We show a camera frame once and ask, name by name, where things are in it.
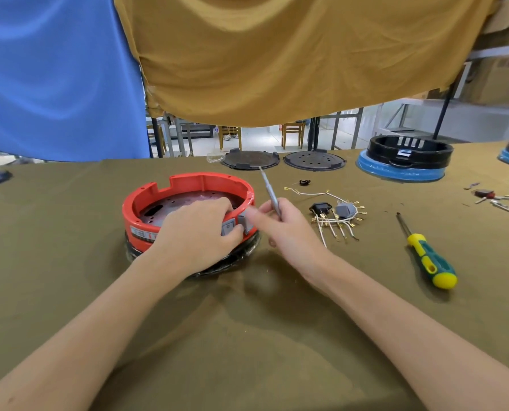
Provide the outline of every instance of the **person's left hand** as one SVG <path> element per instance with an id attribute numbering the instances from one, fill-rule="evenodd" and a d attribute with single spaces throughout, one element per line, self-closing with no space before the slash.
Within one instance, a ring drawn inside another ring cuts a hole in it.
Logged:
<path id="1" fill-rule="evenodd" d="M 168 214 L 152 246 L 136 260 L 148 285 L 175 287 L 184 278 L 210 267 L 243 240 L 243 226 L 221 236 L 230 200 L 203 200 Z"/>

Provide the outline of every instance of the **blue curtain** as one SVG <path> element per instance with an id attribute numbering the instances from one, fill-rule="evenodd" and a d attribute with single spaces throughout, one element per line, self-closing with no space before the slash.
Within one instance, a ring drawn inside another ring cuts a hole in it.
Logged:
<path id="1" fill-rule="evenodd" d="M 149 156 L 139 65 L 113 0 L 0 0 L 0 151 Z"/>

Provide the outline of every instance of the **red circular housing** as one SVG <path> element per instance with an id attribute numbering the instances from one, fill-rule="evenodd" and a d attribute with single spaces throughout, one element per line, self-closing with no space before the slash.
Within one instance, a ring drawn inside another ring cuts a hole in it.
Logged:
<path id="1" fill-rule="evenodd" d="M 145 252 L 151 246 L 160 230 L 159 226 L 143 222 L 140 219 L 141 212 L 160 200 L 181 193 L 222 192 L 235 195 L 243 203 L 224 217 L 223 234 L 225 234 L 225 228 L 229 227 L 231 230 L 233 226 L 242 224 L 245 230 L 243 241 L 245 241 L 257 231 L 256 228 L 248 225 L 244 217 L 245 209 L 254 205 L 254 190 L 244 180 L 226 174 L 202 172 L 171 176 L 169 182 L 170 186 L 161 190 L 157 188 L 157 183 L 148 183 L 128 195 L 123 202 L 122 212 L 128 240 L 140 252 Z"/>

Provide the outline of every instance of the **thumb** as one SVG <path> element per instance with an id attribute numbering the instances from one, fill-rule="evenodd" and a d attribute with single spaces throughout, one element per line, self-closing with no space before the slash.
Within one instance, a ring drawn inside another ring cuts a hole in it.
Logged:
<path id="1" fill-rule="evenodd" d="M 260 212 L 256 207 L 249 206 L 245 211 L 247 220 L 257 229 L 272 236 L 279 227 L 279 222 Z"/>
<path id="2" fill-rule="evenodd" d="M 231 252 L 233 248 L 237 247 L 237 245 L 243 241 L 243 231 L 243 225 L 236 225 L 229 234 L 222 237 L 224 244 L 229 249 L 228 252 Z"/>

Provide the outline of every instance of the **person's right hand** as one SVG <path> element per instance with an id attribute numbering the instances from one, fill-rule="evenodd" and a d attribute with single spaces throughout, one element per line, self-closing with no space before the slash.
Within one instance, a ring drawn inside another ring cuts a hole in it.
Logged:
<path id="1" fill-rule="evenodd" d="M 275 243 L 292 267 L 308 282 L 313 283 L 313 274 L 320 271 L 332 254 L 325 248 L 302 212 L 285 198 L 279 198 L 278 201 L 281 221 L 273 212 L 270 200 L 258 209 L 249 207 L 246 212 L 247 219 L 268 234 L 272 246 Z"/>

